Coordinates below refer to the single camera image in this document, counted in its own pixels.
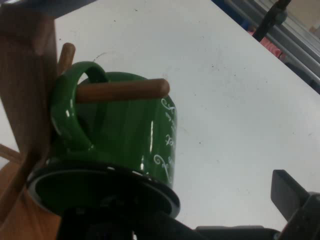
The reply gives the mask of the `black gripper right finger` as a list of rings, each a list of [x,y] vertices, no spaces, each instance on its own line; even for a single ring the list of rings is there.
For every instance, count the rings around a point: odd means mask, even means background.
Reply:
[[[278,240],[320,238],[320,194],[307,192],[285,170],[272,172],[270,198],[287,221]]]

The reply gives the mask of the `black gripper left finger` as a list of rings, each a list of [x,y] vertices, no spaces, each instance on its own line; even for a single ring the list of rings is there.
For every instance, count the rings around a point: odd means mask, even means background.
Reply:
[[[108,209],[73,209],[59,226],[61,240],[199,240],[201,235],[158,212],[121,214]]]

